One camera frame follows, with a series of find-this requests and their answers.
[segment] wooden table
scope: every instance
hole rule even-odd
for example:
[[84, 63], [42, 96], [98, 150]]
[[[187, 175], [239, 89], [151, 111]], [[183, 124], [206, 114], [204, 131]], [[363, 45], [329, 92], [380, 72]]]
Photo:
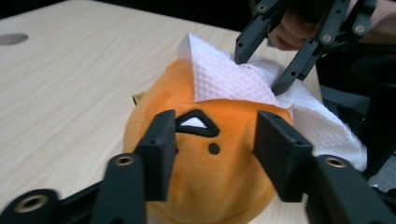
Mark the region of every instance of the wooden table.
[[[193, 33], [233, 52], [239, 33], [93, 1], [66, 1], [0, 21], [0, 207], [31, 189], [61, 198], [101, 180], [121, 153], [132, 95], [149, 89]], [[289, 64], [295, 52], [256, 54]], [[320, 98], [316, 74], [305, 80]], [[303, 203], [275, 198], [251, 223], [306, 223]]]

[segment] orange fabric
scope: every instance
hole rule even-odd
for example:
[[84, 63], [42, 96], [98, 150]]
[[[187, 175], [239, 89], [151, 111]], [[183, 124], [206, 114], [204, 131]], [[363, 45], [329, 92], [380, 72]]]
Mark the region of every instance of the orange fabric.
[[[124, 135], [123, 151], [133, 152], [155, 115], [176, 110], [179, 117], [203, 111], [219, 127], [205, 137], [177, 133], [168, 200], [148, 203], [148, 212], [163, 223], [248, 223], [265, 209], [275, 190], [251, 153], [259, 110], [291, 123], [287, 110], [249, 101], [216, 99], [193, 101], [191, 63], [174, 61], [134, 109]], [[216, 143], [219, 154], [209, 153]]]

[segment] paper towel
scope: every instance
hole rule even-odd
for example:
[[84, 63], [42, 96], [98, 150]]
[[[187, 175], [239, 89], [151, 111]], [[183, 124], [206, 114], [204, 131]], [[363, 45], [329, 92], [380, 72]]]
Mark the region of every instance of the paper towel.
[[177, 57], [192, 62], [195, 101], [247, 100], [289, 110], [293, 127], [314, 146], [313, 155], [344, 158], [360, 171], [367, 163], [367, 149], [359, 138], [296, 79], [283, 94], [275, 96], [272, 85], [284, 67], [269, 59], [252, 57], [236, 64], [233, 55], [215, 49], [188, 34], [179, 44]]

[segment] stuffed animal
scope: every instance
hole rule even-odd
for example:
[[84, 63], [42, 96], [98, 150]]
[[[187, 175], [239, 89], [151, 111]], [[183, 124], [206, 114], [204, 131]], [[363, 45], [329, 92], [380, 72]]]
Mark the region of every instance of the stuffed animal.
[[[200, 69], [205, 72], [212, 65], [197, 65], [184, 57], [170, 62], [138, 102], [126, 124], [123, 151], [134, 152], [157, 114], [170, 109], [176, 111], [177, 155], [168, 198], [166, 202], [147, 203], [148, 213], [162, 223], [249, 223], [276, 195], [252, 154], [256, 120], [258, 111], [264, 110], [292, 124], [291, 113], [287, 108], [244, 100], [244, 97], [197, 100], [200, 83], [194, 73]], [[247, 73], [243, 76], [248, 76], [251, 69], [254, 70], [245, 67]], [[216, 90], [204, 87], [204, 91]], [[254, 95], [248, 90], [243, 92]]]

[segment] black and white embroidered patch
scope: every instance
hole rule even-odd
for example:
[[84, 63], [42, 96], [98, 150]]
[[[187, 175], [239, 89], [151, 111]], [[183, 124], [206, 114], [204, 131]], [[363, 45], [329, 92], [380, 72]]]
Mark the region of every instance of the black and white embroidered patch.
[[215, 137], [219, 128], [203, 111], [195, 109], [176, 119], [176, 132]]

